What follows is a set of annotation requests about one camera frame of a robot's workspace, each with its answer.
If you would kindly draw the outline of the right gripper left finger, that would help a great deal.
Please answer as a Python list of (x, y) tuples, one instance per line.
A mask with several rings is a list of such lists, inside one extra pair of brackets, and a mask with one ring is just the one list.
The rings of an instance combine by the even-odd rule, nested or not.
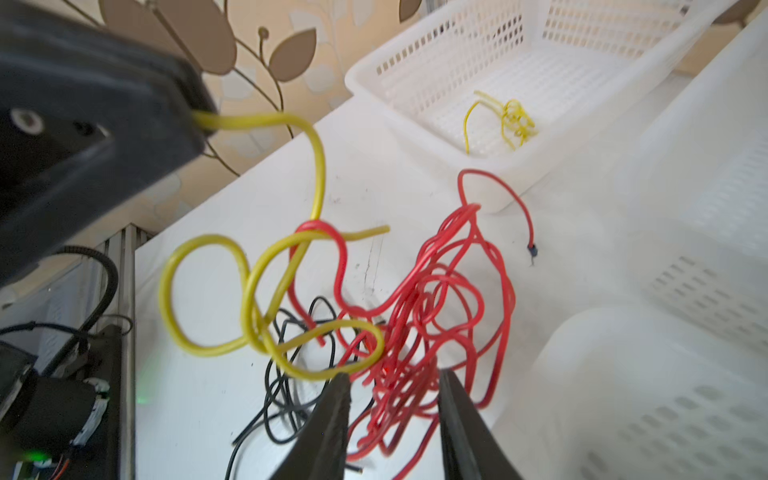
[(271, 479), (343, 479), (347, 459), (351, 382), (337, 374), (323, 390), (294, 446)]

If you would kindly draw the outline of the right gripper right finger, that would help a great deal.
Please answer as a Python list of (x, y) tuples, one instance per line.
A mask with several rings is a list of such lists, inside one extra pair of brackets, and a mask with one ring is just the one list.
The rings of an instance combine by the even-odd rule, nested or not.
[(439, 374), (438, 410), (446, 479), (522, 479), (449, 369)]

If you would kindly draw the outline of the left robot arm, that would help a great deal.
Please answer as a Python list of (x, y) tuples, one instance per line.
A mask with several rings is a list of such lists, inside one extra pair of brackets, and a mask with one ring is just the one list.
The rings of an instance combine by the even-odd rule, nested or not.
[(1, 5), (1, 281), (43, 258), (100, 264), (104, 291), (44, 367), (1, 344), (1, 471), (50, 460), (62, 477), (94, 443), (93, 473), (119, 472), (123, 340), (132, 320), (99, 328), (115, 298), (113, 260), (72, 238), (200, 156), (214, 105), (191, 64), (23, 1)]

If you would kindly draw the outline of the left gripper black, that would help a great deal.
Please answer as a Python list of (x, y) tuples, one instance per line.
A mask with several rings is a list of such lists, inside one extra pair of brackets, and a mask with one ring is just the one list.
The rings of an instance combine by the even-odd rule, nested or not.
[(215, 104), (185, 59), (1, 5), (1, 282), (198, 157)]

